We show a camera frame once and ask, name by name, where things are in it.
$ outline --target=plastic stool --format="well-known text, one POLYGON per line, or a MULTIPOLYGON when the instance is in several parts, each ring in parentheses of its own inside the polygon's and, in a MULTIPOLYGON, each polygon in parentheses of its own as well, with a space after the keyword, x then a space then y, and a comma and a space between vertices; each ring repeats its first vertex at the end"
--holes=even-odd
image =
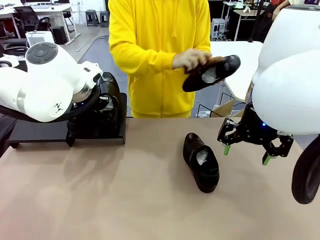
POLYGON ((89 26, 95 26, 97 27, 99 23, 99 19, 97 16, 96 10, 87 10, 85 11, 85 18, 86 18, 86 25, 89 26))
POLYGON ((109 27, 109 18, 110 18, 110 12, 109 11, 101 11, 100 12, 100 27, 101 28, 107 28, 109 27))

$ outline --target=gray joint cap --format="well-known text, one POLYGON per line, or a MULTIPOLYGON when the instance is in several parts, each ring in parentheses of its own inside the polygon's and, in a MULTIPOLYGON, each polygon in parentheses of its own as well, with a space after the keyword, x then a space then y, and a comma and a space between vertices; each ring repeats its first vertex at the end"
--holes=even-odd
POLYGON ((32 64, 42 65, 49 63, 55 59, 57 55, 57 45, 50 42, 43 42, 32 46, 26 54, 26 59, 32 64))

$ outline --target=person in yellow hoodie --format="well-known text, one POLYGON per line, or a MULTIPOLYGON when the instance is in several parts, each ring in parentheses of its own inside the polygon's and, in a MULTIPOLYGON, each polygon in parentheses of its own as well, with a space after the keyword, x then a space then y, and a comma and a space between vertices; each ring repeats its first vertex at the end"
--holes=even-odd
POLYGON ((188 71, 211 57, 208 0, 109 0, 109 45, 134 118, 188 118, 188 71))

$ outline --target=wall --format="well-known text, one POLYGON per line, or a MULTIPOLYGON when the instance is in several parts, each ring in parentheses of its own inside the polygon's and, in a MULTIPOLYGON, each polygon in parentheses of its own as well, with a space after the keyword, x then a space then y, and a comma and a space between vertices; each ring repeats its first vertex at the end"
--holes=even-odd
POLYGON ((76 24, 87 24, 86 10, 96 10, 99 19, 100 12, 106 10, 105 0, 70 0, 70 3, 77 4, 72 7, 74 22, 76 24))

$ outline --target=beige table surface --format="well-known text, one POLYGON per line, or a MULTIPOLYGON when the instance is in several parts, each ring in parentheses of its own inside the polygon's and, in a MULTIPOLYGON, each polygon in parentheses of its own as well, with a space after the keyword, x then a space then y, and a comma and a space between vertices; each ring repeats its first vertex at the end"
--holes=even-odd
POLYGON ((0 159, 0 240, 319 240, 320 198, 291 193, 295 143, 262 166, 264 150, 232 145, 223 119, 129 119, 126 145, 21 145, 0 159), (219 161, 220 182, 201 193, 182 157, 195 132, 219 161))

